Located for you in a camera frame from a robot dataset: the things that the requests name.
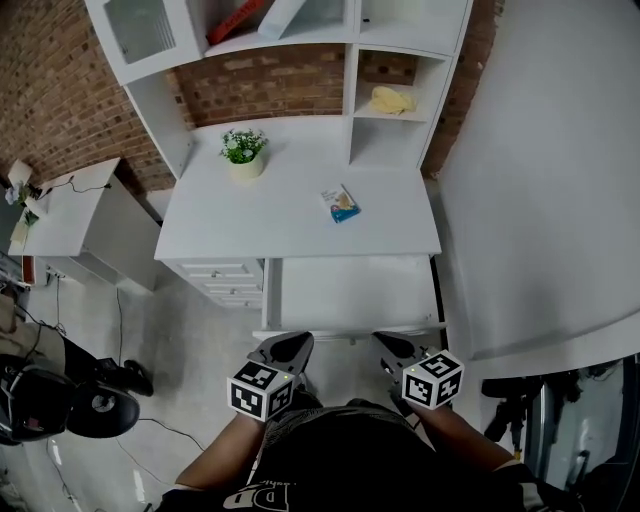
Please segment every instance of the tile floor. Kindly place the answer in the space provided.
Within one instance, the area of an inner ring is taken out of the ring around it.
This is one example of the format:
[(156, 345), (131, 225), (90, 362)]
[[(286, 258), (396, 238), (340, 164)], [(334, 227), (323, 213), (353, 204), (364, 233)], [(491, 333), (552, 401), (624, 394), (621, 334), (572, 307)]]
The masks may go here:
[[(60, 321), (68, 337), (96, 357), (117, 359), (119, 314), (115, 288), (98, 280), (87, 286), (60, 282)], [(258, 345), (251, 331), (259, 311), (219, 308), (163, 268), (153, 295), (119, 292), (123, 317), (122, 359), (136, 359), (154, 375), (155, 396), (140, 397), (141, 418), (155, 418), (211, 442), (233, 417), (226, 406), (226, 378)], [(29, 311), (56, 323), (56, 283), (31, 292)], [(388, 382), (364, 341), (316, 343), (307, 374), (325, 405), (358, 396), (389, 405)], [(139, 422), (116, 440), (64, 433), (50, 440), (51, 456), (66, 481), (62, 491), (45, 441), (3, 447), (0, 465), (34, 512), (140, 511), (157, 505), (179, 472), (199, 454), (188, 438), (152, 422)]]

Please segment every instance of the open drawer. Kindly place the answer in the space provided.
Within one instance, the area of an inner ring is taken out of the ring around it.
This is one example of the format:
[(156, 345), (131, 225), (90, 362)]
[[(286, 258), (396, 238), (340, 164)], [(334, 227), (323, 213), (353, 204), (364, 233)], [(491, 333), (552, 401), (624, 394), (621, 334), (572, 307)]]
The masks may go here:
[(262, 300), (262, 329), (253, 333), (260, 340), (289, 331), (328, 340), (444, 327), (428, 255), (269, 259)]

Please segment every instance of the black shirt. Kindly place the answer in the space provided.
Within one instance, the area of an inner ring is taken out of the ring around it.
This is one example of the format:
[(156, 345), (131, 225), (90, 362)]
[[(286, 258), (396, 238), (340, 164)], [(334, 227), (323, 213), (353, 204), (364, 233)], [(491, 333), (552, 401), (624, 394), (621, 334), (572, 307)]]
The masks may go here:
[(522, 464), (479, 474), (439, 456), (390, 411), (298, 411), (267, 431), (251, 484), (229, 493), (172, 490), (186, 510), (580, 510)]

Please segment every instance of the white side table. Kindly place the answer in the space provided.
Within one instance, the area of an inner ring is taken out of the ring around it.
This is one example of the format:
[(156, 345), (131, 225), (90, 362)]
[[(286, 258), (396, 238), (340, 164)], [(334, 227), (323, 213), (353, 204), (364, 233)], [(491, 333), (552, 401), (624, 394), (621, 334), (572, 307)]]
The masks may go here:
[[(24, 244), (12, 242), (12, 256), (36, 256), (81, 283), (90, 274), (117, 285), (130, 279), (153, 290), (154, 251), (160, 227), (114, 175), (114, 158), (60, 176), (42, 185), (48, 214), (29, 228)], [(105, 185), (111, 188), (100, 188)]]

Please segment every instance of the desk drawer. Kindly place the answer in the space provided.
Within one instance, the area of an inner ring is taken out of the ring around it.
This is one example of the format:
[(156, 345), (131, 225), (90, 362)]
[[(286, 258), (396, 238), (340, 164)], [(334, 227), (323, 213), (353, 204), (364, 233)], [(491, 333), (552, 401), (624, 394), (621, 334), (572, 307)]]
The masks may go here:
[(263, 270), (259, 260), (169, 260), (164, 263), (216, 304), (262, 307)]
[(177, 267), (193, 282), (262, 283), (262, 267), (257, 260), (193, 260), (179, 262)]
[(239, 308), (239, 309), (260, 309), (262, 307), (262, 298), (215, 298), (215, 302), (226, 308)]
[(205, 293), (214, 297), (262, 298), (262, 285), (255, 283), (202, 283)]

